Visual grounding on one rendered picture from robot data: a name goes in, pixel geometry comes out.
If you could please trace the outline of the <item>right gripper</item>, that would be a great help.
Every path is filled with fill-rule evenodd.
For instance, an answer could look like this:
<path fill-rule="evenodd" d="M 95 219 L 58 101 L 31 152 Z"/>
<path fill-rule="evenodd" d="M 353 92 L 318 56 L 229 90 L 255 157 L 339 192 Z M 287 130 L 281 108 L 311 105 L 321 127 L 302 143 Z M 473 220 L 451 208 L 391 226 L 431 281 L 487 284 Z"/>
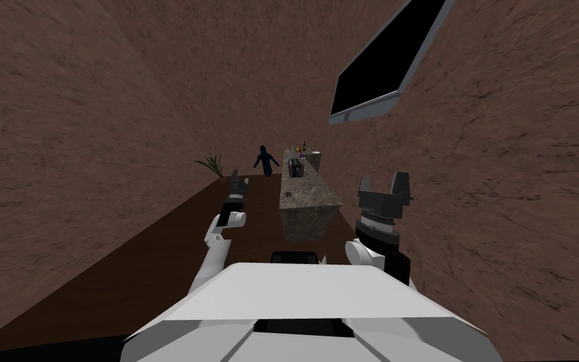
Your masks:
<path fill-rule="evenodd" d="M 391 194 L 370 192 L 370 178 L 362 176 L 357 196 L 362 210 L 386 219 L 400 219 L 403 216 L 403 207 L 411 205 L 413 200 L 409 174 L 394 173 Z"/>

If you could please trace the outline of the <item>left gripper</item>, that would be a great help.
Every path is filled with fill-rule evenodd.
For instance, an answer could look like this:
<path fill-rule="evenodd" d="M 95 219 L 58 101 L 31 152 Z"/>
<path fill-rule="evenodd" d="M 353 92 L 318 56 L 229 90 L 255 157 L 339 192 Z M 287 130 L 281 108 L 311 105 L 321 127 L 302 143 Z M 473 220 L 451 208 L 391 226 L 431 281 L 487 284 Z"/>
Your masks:
<path fill-rule="evenodd" d="M 238 170 L 234 170 L 229 179 L 229 197 L 228 203 L 243 203 L 244 196 L 249 186 L 249 179 L 246 177 L 241 180 L 238 176 Z"/>

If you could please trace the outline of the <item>green potted plant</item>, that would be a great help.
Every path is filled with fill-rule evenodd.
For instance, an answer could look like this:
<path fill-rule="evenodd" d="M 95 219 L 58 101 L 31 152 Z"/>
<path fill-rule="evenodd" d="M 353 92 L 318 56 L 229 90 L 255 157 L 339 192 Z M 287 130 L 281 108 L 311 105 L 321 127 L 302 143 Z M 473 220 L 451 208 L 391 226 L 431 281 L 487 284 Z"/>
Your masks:
<path fill-rule="evenodd" d="M 204 161 L 194 160 L 195 163 L 201 164 L 216 174 L 218 181 L 226 183 L 227 178 L 223 174 L 222 155 L 206 156 Z"/>

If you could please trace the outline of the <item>dark blue figure statue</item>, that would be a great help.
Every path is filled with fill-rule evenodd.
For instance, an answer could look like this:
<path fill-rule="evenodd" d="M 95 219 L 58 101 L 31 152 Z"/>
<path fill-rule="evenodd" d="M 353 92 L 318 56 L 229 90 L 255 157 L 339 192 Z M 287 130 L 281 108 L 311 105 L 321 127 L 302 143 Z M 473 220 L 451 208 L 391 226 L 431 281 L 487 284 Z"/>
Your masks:
<path fill-rule="evenodd" d="M 266 177 L 270 177 L 273 174 L 271 163 L 274 163 L 277 167 L 280 167 L 280 164 L 274 157 L 267 152 L 267 149 L 264 145 L 259 147 L 260 153 L 257 156 L 256 162 L 254 164 L 254 168 L 256 168 L 259 164 L 262 165 L 263 174 Z"/>

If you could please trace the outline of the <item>grey stone kitchen counter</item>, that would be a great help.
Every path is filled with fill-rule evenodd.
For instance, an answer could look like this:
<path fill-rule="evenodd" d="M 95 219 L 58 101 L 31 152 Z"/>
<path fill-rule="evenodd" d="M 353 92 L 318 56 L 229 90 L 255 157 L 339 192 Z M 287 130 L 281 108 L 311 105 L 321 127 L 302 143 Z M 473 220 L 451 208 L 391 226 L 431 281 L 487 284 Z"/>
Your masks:
<path fill-rule="evenodd" d="M 342 206 L 318 173 L 322 156 L 294 146 L 283 153 L 279 212 L 289 242 L 321 238 Z"/>

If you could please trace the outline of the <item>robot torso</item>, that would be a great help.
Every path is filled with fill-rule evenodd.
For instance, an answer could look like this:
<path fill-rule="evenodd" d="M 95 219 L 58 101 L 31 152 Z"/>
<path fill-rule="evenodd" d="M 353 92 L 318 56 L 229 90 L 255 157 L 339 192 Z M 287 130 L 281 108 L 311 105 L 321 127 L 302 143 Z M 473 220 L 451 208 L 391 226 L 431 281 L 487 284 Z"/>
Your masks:
<path fill-rule="evenodd" d="M 236 263 L 210 250 L 189 293 L 120 362 L 503 362 L 479 328 L 369 265 Z"/>

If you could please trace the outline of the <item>dark window with grey frame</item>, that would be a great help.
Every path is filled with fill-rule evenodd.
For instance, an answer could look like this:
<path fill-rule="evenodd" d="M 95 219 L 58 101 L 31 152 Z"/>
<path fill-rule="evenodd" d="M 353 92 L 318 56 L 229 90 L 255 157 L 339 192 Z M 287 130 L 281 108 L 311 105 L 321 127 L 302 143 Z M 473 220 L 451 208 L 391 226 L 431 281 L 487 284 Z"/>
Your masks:
<path fill-rule="evenodd" d="M 329 124 L 387 114 L 401 98 L 455 0 L 406 0 L 342 70 Z"/>

